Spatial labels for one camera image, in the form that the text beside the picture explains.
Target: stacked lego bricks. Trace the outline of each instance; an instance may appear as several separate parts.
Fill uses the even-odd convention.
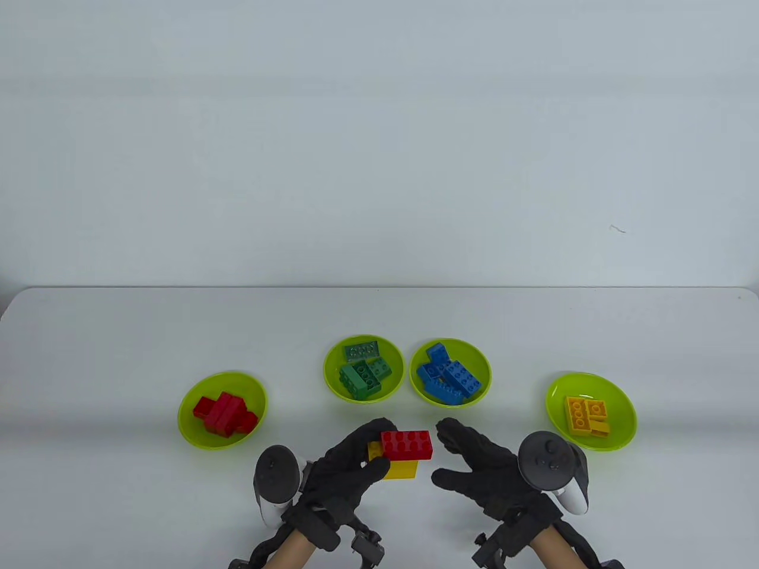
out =
[[[598,399],[567,397],[567,425],[576,436],[594,436],[605,439],[612,430],[608,423],[606,402]]]
[[[385,480],[416,478],[419,461],[432,460],[429,431],[387,431],[380,440],[369,443],[369,460],[386,457],[390,470]]]
[[[235,433],[250,435],[258,424],[258,417],[247,410],[245,401],[226,391],[216,401],[201,397],[193,409],[193,415],[203,421],[206,431],[226,439]]]
[[[347,365],[340,368],[340,382],[356,401],[364,401],[382,389],[382,380],[392,373],[380,356],[376,341],[345,346]]]
[[[446,405],[461,405],[482,389],[482,383],[461,362],[451,361],[444,345],[435,344],[427,355],[430,362],[417,370],[427,394]]]

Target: white table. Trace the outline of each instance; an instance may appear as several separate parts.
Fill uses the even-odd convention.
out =
[[[515,447],[550,427],[558,374],[608,377],[638,409],[638,437],[590,453],[591,511],[568,519],[627,567],[750,567],[759,536],[759,300],[738,288],[62,288],[33,289],[0,321],[0,567],[225,569],[269,533],[250,482],[282,442],[317,457],[358,424],[400,429],[444,416],[406,384],[357,406],[327,390],[326,352],[374,333],[407,361],[435,337],[463,338],[494,385],[455,415]],[[176,428],[184,393],[225,369],[269,392],[269,416],[223,452]],[[435,489],[437,447],[413,482],[385,482],[361,518],[382,567],[474,567],[472,539],[495,523]],[[358,567],[347,540],[310,567]],[[523,552],[509,567],[539,567]]]

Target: bowl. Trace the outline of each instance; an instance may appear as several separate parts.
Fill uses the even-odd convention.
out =
[[[566,416],[567,397],[604,400],[609,414],[607,422],[611,427],[609,437],[572,435]],[[638,431],[638,415],[625,392],[608,379],[592,373],[570,373],[558,378],[546,394],[546,410],[565,439],[592,451],[618,451],[627,446]]]
[[[437,343],[446,347],[448,355],[451,357],[452,361],[460,361],[461,364],[469,370],[469,373],[476,377],[482,384],[482,389],[461,405],[446,405],[440,399],[429,395],[424,391],[424,382],[417,373],[417,369],[419,369],[422,364],[430,362],[427,350]],[[411,358],[409,376],[411,378],[411,386],[414,388],[414,391],[419,394],[419,397],[424,399],[427,403],[435,405],[436,407],[442,407],[443,409],[464,409],[465,407],[472,407],[473,405],[478,404],[485,398],[485,395],[487,395],[487,392],[490,390],[490,384],[493,381],[493,371],[490,368],[490,362],[484,354],[472,344],[455,338],[438,338],[436,340],[428,341],[424,346],[420,347],[417,350],[417,353],[414,354],[414,357]]]
[[[340,368],[348,365],[348,361],[345,359],[345,346],[351,344],[363,344],[365,342],[375,341],[379,346],[379,356],[382,357],[390,366],[391,373],[389,376],[381,381],[382,388],[375,394],[370,395],[368,398],[360,401],[353,399],[351,394],[348,393],[348,389],[340,382]],[[403,359],[401,351],[391,342],[380,336],[372,336],[369,334],[351,336],[335,344],[332,350],[329,351],[327,357],[324,358],[324,382],[329,387],[329,390],[348,403],[356,403],[359,405],[368,405],[372,403],[378,403],[389,399],[392,395],[398,391],[403,383],[403,378],[406,370],[406,362]]]
[[[252,432],[247,435],[235,433],[226,439],[206,431],[203,421],[193,415],[193,409],[201,397],[216,400],[219,399],[222,391],[243,398],[247,410],[253,411],[258,416],[258,424]],[[230,448],[239,445],[256,433],[266,418],[268,405],[266,389],[253,376],[242,372],[217,373],[198,382],[182,399],[177,413],[179,432],[191,445],[206,451],[220,451],[223,448]]]

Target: green lego brick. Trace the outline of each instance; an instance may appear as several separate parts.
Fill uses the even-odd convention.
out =
[[[380,381],[378,380],[378,378],[374,376],[366,360],[361,360],[360,362],[354,363],[353,369],[361,377],[361,379],[363,379],[366,382],[367,397],[369,395],[374,395],[380,389],[382,389],[382,384],[380,384]]]
[[[345,386],[353,399],[362,401],[371,395],[369,393],[369,385],[367,385],[366,381],[364,381],[364,379],[361,378],[351,366],[343,366],[340,368],[340,382]]]
[[[345,346],[345,359],[348,363],[371,360],[375,357],[380,357],[380,346],[376,341]]]
[[[392,369],[387,365],[387,362],[382,358],[369,362],[369,369],[378,380],[382,381],[385,377],[392,373]]]

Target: white wall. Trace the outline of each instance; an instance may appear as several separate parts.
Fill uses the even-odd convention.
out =
[[[0,294],[755,285],[758,20],[753,0],[0,0]]]

